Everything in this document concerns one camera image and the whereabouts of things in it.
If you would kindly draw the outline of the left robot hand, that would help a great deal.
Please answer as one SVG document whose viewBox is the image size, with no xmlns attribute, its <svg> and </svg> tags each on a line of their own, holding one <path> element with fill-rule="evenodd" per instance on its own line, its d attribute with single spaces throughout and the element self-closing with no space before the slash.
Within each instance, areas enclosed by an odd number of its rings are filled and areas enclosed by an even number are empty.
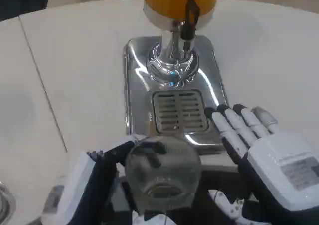
<svg viewBox="0 0 319 225">
<path fill-rule="evenodd" d="M 173 225 L 162 212 L 139 214 L 125 177 L 130 150 L 146 140 L 126 136 L 110 150 L 81 152 L 66 176 L 52 187 L 39 218 L 41 225 Z"/>
</svg>

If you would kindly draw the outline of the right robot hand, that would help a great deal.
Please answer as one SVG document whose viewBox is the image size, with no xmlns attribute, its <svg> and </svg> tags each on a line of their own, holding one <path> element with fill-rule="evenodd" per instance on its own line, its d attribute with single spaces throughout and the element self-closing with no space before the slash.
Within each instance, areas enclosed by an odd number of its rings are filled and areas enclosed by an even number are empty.
<svg viewBox="0 0 319 225">
<path fill-rule="evenodd" d="M 243 104 L 206 107 L 249 197 L 230 202 L 210 190 L 215 205 L 237 225 L 316 225 L 319 222 L 319 155 L 299 135 L 280 130 L 264 108 Z"/>
</svg>

